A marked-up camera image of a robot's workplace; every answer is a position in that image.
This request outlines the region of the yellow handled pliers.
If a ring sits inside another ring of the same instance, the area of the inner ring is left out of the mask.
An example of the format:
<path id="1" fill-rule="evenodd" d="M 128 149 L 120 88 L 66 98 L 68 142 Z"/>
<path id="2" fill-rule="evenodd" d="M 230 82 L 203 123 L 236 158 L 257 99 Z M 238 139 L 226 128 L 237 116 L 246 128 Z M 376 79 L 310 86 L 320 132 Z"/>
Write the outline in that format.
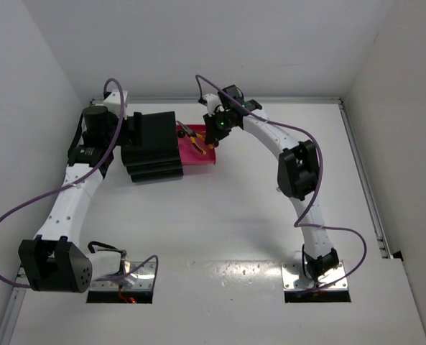
<path id="1" fill-rule="evenodd" d="M 194 146 L 194 148 L 201 155 L 206 155 L 207 152 L 198 144 L 198 142 L 196 140 L 198 138 L 197 133 L 193 129 L 191 129 L 189 126 L 183 124 L 181 121 L 177 120 L 176 122 L 181 127 L 181 130 L 183 130 L 183 132 L 190 138 L 190 141 L 191 141 L 192 145 Z"/>

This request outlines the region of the pink top drawer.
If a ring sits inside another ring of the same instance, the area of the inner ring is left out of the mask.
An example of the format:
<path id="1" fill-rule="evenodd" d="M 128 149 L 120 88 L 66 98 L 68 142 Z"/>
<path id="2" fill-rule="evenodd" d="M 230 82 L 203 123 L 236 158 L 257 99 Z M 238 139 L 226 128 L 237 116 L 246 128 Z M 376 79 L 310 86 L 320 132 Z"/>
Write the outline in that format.
<path id="1" fill-rule="evenodd" d="M 212 145 L 204 142 L 206 126 L 204 124 L 185 124 L 197 134 L 196 144 L 193 143 L 180 122 L 177 123 L 177 141 L 180 159 L 183 166 L 188 165 L 214 165 L 216 163 L 216 151 Z"/>

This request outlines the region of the black drawer cabinet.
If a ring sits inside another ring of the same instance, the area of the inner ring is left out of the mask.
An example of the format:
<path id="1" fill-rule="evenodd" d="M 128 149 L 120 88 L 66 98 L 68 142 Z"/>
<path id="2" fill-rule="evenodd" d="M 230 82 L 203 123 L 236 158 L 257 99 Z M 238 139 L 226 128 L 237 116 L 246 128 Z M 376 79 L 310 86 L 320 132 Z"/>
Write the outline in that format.
<path id="1" fill-rule="evenodd" d="M 142 114 L 142 145 L 121 146 L 121 161 L 134 183 L 181 178 L 175 112 Z"/>

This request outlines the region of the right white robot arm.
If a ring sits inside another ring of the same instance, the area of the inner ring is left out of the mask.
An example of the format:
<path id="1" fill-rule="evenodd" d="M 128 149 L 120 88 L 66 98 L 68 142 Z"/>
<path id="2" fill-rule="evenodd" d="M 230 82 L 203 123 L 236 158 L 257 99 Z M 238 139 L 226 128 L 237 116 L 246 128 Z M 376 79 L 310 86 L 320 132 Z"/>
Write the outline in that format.
<path id="1" fill-rule="evenodd" d="M 307 278 L 316 282 L 338 266 L 338 254 L 323 228 L 317 202 L 322 169 L 314 140 L 297 141 L 283 125 L 267 116 L 260 103 L 246 101 L 236 86 L 217 95 L 202 95 L 199 103 L 207 108 L 203 116 L 207 144 L 217 145 L 238 127 L 258 139 L 277 159 L 277 185 L 292 203 L 297 214 L 295 226 L 302 230 L 302 271 Z"/>

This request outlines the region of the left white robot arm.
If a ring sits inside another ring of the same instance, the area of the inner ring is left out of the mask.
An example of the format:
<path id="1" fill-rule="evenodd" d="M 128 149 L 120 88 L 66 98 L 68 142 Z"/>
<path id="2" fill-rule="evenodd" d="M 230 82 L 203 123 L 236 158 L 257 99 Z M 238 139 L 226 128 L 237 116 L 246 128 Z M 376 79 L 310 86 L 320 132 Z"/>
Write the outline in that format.
<path id="1" fill-rule="evenodd" d="M 103 182 L 119 144 L 118 116 L 106 106 L 83 109 L 68 151 L 62 190 L 47 220 L 32 240 L 19 245 L 18 254 L 34 291 L 83 293 L 97 280 L 123 272 L 123 249 L 105 247 L 85 253 L 80 233 L 93 195 Z"/>

